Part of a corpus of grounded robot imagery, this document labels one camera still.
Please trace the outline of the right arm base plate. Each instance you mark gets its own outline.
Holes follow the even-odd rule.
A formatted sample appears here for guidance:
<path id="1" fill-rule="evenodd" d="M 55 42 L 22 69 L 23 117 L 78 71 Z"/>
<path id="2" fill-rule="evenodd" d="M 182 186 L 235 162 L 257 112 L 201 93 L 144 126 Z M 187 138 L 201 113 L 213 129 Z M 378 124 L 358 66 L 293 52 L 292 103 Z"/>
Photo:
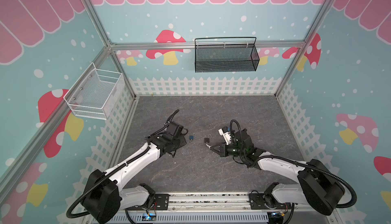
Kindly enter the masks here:
<path id="1" fill-rule="evenodd" d="M 290 210 L 290 203 L 280 203 L 271 194 L 251 192 L 248 194 L 251 210 Z"/>

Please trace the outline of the black padlock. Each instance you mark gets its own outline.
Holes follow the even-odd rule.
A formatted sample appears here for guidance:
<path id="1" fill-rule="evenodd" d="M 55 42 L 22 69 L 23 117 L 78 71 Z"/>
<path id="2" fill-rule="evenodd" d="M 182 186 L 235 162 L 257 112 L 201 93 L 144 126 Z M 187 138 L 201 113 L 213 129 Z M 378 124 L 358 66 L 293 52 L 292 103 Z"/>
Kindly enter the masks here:
<path id="1" fill-rule="evenodd" d="M 209 134 L 207 137 L 204 138 L 204 143 L 205 143 L 206 145 L 209 145 L 209 144 L 210 144 L 211 138 L 212 138 L 212 135 Z"/>

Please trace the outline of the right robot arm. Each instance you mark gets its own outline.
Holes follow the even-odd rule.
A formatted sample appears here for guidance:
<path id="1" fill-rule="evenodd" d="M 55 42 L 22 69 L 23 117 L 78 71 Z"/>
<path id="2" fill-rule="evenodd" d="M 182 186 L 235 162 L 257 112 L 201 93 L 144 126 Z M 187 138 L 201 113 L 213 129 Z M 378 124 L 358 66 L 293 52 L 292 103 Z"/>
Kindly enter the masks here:
<path id="1" fill-rule="evenodd" d="M 295 161 L 273 155 L 255 147 L 246 129 L 236 132 L 223 127 L 219 134 L 225 140 L 223 143 L 210 145 L 209 139 L 205 140 L 213 153 L 220 157 L 232 156 L 240 165 L 294 181 L 294 184 L 274 182 L 263 193 L 252 195 L 251 202 L 262 203 L 268 209 L 277 209 L 283 204 L 304 204 L 323 215 L 331 215 L 334 209 L 342 206 L 340 200 L 345 194 L 342 180 L 338 180 L 322 162 L 316 159 Z"/>

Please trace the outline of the teal padlock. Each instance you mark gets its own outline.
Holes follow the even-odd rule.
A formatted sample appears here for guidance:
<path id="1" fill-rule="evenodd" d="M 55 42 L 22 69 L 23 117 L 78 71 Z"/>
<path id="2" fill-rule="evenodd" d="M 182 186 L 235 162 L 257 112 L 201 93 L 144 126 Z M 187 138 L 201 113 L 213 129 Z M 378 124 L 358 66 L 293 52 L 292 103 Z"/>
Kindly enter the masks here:
<path id="1" fill-rule="evenodd" d="M 195 134 L 195 132 L 193 132 L 193 133 L 189 136 L 189 141 L 190 141 L 190 142 L 194 141 L 195 136 L 196 136 L 196 134 Z"/>

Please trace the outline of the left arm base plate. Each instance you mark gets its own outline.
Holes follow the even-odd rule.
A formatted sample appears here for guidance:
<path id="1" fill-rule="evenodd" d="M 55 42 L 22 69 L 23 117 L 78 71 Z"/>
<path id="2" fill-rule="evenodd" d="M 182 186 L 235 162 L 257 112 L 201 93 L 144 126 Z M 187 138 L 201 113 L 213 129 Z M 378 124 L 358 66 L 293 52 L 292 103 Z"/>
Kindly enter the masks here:
<path id="1" fill-rule="evenodd" d="M 153 197 L 149 197 L 141 206 L 132 206 L 129 207 L 127 210 L 136 211 L 136 210 L 143 210 L 143 211 L 155 211 L 155 210 L 168 210 L 169 205 L 169 194 L 155 194 Z"/>

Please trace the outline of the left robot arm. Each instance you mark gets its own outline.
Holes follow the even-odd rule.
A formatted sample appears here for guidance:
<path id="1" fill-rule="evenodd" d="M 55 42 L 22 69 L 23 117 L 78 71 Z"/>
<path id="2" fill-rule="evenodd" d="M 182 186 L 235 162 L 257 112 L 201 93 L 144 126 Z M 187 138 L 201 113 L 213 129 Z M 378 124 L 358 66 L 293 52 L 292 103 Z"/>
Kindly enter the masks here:
<path id="1" fill-rule="evenodd" d="M 155 191 L 146 184 L 126 188 L 126 184 L 150 163 L 165 154 L 175 156 L 186 145 L 188 130 L 172 121 L 160 132 L 145 138 L 146 142 L 133 155 L 105 171 L 95 170 L 88 177 L 79 203 L 84 215 L 100 224 L 110 221 L 118 211 L 134 206 L 152 207 Z"/>

